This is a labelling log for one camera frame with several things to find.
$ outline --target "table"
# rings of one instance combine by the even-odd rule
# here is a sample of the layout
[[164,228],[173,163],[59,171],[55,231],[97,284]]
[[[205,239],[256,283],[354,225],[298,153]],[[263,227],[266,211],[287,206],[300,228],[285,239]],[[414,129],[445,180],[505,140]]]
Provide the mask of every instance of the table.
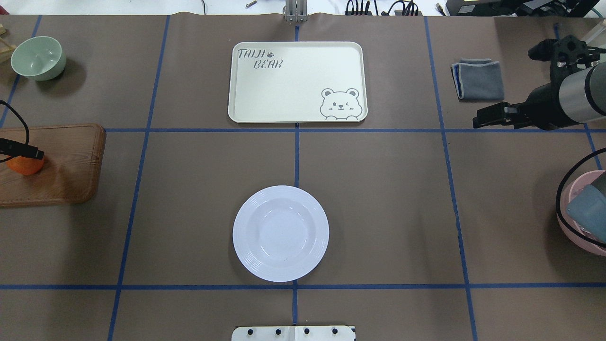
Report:
[[[565,238],[553,202],[606,146],[606,124],[473,130],[489,103],[460,103],[449,69],[501,61],[507,101],[523,101],[548,81],[526,51],[556,22],[582,36],[594,20],[2,20],[11,42],[50,35],[68,61],[45,83],[0,65],[0,98],[31,126],[99,123],[107,142],[89,202],[0,210],[0,339],[229,340],[235,326],[293,323],[377,341],[604,339],[606,259]],[[229,120],[233,46],[293,40],[362,46],[366,120]],[[293,283],[254,277],[231,242],[240,205],[276,184],[314,195],[330,223],[324,259]]]

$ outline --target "black cable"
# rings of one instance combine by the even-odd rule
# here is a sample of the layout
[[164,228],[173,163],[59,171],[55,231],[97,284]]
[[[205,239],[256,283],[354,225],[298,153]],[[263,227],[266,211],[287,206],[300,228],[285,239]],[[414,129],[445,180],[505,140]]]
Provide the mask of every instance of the black cable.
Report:
[[570,179],[570,177],[573,175],[573,173],[576,172],[576,170],[579,169],[579,167],[581,167],[585,162],[587,162],[587,160],[594,158],[602,153],[606,153],[606,148],[598,149],[595,152],[587,155],[586,157],[581,159],[581,161],[577,162],[568,171],[568,173],[566,173],[566,175],[564,175],[564,178],[562,179],[562,182],[560,182],[560,185],[558,186],[558,191],[556,193],[556,214],[558,215],[558,218],[560,219],[562,224],[564,224],[564,226],[566,226],[566,228],[568,228],[570,230],[570,232],[574,233],[577,237],[579,237],[585,241],[588,241],[591,244],[599,246],[601,248],[606,248],[606,243],[601,243],[599,241],[593,240],[593,239],[587,237],[586,235],[580,233],[572,226],[570,226],[570,224],[568,224],[568,222],[566,221],[566,219],[564,219],[564,216],[562,215],[562,208],[561,208],[561,204],[560,204],[560,200],[562,198],[562,191],[564,191],[564,185],[566,185],[566,181],[568,181],[568,179]]
[[403,0],[397,0],[396,2],[394,2],[393,4],[391,4],[391,6],[389,7],[389,10],[387,10],[387,12],[383,11],[383,13],[387,13],[386,15],[389,15],[389,13],[391,13],[391,9],[396,5],[396,4],[402,4],[402,13],[404,13],[404,11],[406,10],[406,4],[404,3]]
[[402,15],[413,15],[413,11],[416,11],[415,15],[419,14],[419,6],[417,6],[417,4],[415,4],[412,0],[397,0],[396,2],[391,4],[387,12],[383,11],[382,14],[384,13],[383,15],[389,15],[389,13],[391,13],[391,10],[393,9],[393,6],[398,3],[402,4]]
[[442,16],[446,16],[446,13],[444,13],[444,9],[442,8],[442,5],[440,5],[440,3],[436,4],[436,10],[442,15]]
[[[21,117],[21,115],[19,115],[19,113],[17,113],[17,111],[15,109],[13,109],[13,107],[10,106],[9,103],[6,103],[5,101],[0,100],[0,104],[9,108],[10,111],[12,111],[15,114],[15,116],[17,116],[19,121],[21,121],[21,124],[23,124],[23,128],[25,128],[25,144],[29,144],[30,143],[30,129],[27,127],[27,123],[25,123],[25,121],[23,120],[23,117]],[[14,157],[4,158],[4,159],[0,160],[0,163],[11,160],[12,158],[14,158]]]
[[[353,0],[348,0],[347,4],[345,5],[345,15],[368,15],[368,13],[370,12],[370,14],[372,14],[372,11],[368,11],[368,9],[370,8],[370,0],[366,1],[366,7],[364,7],[364,0],[361,0],[362,3],[358,3],[358,0],[356,0],[356,8],[354,10],[353,8]],[[377,9],[377,0],[375,0],[375,12],[378,12]]]

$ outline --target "folded towel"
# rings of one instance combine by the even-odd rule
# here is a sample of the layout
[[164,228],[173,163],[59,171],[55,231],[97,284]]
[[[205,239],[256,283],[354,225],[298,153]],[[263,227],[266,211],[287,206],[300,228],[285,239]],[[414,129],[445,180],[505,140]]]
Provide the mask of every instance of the folded towel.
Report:
[[464,59],[452,64],[454,87],[460,100],[502,101],[501,65],[492,59]]

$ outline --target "bear illustration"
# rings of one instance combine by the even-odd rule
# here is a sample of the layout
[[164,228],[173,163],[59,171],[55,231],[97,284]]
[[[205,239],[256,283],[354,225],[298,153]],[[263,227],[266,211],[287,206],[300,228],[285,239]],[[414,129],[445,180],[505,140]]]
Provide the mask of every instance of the bear illustration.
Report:
[[327,121],[356,120],[362,115],[362,106],[358,102],[360,93],[356,89],[347,91],[322,90],[324,101],[320,113]]

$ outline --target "wooden cutting board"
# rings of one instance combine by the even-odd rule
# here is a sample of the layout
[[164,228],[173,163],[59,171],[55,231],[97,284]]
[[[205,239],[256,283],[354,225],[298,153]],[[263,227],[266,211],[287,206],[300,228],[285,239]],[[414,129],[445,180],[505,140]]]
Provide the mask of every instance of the wooden cutting board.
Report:
[[[25,130],[0,129],[0,137],[23,142]],[[26,176],[0,163],[0,208],[83,203],[95,194],[105,148],[103,127],[31,127],[30,144],[44,152],[44,167]]]

